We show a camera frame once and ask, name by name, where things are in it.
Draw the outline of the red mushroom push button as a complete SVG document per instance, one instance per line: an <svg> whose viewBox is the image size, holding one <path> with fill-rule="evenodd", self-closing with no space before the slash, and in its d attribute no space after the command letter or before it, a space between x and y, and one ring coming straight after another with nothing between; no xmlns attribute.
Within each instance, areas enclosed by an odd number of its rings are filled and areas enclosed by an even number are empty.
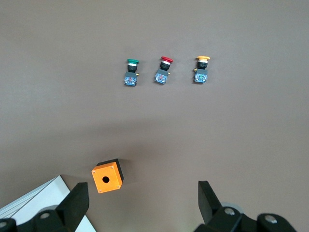
<svg viewBox="0 0 309 232"><path fill-rule="evenodd" d="M170 75L169 69L171 64L173 63L173 59L162 56L161 57L161 63L160 68L157 70L154 81L164 85L167 82L167 78Z"/></svg>

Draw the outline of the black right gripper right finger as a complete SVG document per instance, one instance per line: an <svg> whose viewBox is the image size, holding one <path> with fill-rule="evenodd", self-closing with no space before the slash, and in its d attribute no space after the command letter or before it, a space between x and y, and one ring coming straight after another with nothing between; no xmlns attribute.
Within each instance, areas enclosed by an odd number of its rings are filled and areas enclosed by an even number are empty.
<svg viewBox="0 0 309 232"><path fill-rule="evenodd" d="M262 213L254 220L234 207L222 206L208 181L198 182L198 206L204 223L194 232L297 232L282 216Z"/></svg>

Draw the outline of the green mushroom push button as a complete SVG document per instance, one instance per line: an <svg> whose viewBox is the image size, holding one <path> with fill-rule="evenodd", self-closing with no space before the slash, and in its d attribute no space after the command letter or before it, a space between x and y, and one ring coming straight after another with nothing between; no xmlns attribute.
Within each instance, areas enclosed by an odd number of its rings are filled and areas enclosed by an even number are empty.
<svg viewBox="0 0 309 232"><path fill-rule="evenodd" d="M124 84L126 86L134 87L137 84L139 74L137 73L139 61L136 59L127 59L127 71L124 77Z"/></svg>

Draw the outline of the white drawer cabinet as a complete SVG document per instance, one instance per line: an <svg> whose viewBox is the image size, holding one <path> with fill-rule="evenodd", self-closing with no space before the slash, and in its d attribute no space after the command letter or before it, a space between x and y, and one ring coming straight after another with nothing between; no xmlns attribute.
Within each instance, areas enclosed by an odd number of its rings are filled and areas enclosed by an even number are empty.
<svg viewBox="0 0 309 232"><path fill-rule="evenodd" d="M54 210L71 192L61 176L55 177L0 209L0 219L12 218L17 225L44 210ZM75 232L96 232L85 215Z"/></svg>

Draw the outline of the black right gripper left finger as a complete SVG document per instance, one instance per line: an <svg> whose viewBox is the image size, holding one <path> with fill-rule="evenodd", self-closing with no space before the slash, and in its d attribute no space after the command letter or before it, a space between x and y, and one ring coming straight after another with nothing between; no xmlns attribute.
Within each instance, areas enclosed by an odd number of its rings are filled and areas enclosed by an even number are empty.
<svg viewBox="0 0 309 232"><path fill-rule="evenodd" d="M0 219L0 232L75 232L88 209L88 184L80 182L54 210L37 213L21 225L12 218Z"/></svg>

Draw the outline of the orange button enclosure box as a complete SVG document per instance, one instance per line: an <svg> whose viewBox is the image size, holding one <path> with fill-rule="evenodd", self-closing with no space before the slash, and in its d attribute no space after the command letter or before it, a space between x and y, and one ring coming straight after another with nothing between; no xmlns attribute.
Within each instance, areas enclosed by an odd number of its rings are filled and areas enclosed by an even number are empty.
<svg viewBox="0 0 309 232"><path fill-rule="evenodd" d="M91 174L99 194L120 189L124 180L119 159L98 163Z"/></svg>

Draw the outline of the yellow mushroom push button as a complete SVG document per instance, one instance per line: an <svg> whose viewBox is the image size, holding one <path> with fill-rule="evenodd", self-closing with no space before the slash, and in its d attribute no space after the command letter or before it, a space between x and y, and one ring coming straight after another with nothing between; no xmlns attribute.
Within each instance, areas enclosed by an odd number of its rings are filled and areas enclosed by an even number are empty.
<svg viewBox="0 0 309 232"><path fill-rule="evenodd" d="M208 79L208 62L210 57L208 56L198 56L197 58L197 66L194 68L194 82L198 84L206 83Z"/></svg>

